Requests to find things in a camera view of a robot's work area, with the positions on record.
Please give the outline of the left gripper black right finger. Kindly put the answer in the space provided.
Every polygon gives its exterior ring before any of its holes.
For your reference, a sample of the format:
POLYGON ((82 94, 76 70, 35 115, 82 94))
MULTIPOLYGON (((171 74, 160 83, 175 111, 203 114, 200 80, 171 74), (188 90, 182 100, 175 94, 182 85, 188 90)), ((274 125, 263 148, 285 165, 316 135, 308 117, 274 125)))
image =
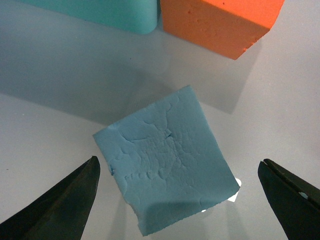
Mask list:
POLYGON ((320 190, 270 159, 258 166, 266 198, 289 240, 320 238, 320 190))

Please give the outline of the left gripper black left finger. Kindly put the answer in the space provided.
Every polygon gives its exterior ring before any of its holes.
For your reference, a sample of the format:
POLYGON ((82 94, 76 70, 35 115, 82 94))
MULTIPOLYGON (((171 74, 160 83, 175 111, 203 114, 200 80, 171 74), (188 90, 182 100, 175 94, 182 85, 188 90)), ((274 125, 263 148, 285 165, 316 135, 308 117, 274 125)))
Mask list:
POLYGON ((0 225, 2 240, 81 239, 100 178, 92 156, 47 192, 0 225))

